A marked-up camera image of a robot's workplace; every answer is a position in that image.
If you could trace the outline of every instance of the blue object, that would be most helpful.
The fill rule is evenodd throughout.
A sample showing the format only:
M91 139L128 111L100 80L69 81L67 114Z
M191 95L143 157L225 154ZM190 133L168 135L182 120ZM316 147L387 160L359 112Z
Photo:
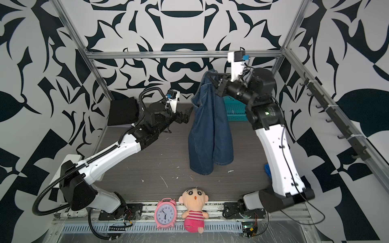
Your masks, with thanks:
M227 95L224 96L229 121L247 121L246 105Z
M269 167L269 164L266 164L265 165L265 172L266 174L270 177L270 179L272 178L272 173L270 172L270 167Z
M208 73L217 71L212 69L204 74L191 99L196 114L188 137L190 168L201 175L211 174L214 164L227 165L234 160L224 101L215 94L215 87Z

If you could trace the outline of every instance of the mounting plate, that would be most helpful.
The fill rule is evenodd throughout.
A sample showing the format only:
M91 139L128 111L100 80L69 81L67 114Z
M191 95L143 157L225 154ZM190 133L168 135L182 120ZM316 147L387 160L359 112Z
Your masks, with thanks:
M141 204L141 203L134 203L134 204L127 203L127 207L131 210L132 214L126 220L134 220L137 215L139 215L139 216L142 215L143 204ZM100 221L115 220L114 216L110 213L107 213L106 211L100 211L100 215L99 215L98 219Z
M245 219L245 217L240 214L238 203L223 203L223 206L225 209L227 207L226 210L228 210L228 212L225 212L226 215L230 215L231 212L235 212L231 216L225 217L226 219ZM259 219L265 218L266 212L263 208L246 211L245 215L249 216L248 219L254 219L255 213L258 215Z

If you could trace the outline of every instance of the pink alarm clock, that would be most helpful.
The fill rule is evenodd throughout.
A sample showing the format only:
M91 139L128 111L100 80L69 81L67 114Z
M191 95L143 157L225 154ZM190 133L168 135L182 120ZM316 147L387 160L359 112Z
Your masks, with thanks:
M164 198L157 204L154 219L157 229L173 227L177 220L177 203L171 198Z

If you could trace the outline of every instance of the cable tie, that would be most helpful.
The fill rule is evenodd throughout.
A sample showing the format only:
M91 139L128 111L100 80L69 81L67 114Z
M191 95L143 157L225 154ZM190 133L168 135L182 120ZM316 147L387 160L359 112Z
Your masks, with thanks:
M347 141L350 140L353 137L359 137L359 136L364 136L363 134L351 134L348 138Z
M328 108L334 107L334 106L338 106L338 105L328 105L327 108L324 111L326 112Z
M89 160L84 160L84 162L81 163L81 164L85 164L85 167L88 167L88 166L89 166L88 161L89 161Z

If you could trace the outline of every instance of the denim jacket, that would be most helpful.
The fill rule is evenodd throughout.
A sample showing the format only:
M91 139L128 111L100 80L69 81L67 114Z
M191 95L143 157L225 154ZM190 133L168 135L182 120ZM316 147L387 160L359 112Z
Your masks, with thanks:
M215 87L207 71L192 97L196 112L189 133L189 164L191 170L201 175L209 175L214 164L227 165L234 160L232 136L228 124L224 100L215 94Z

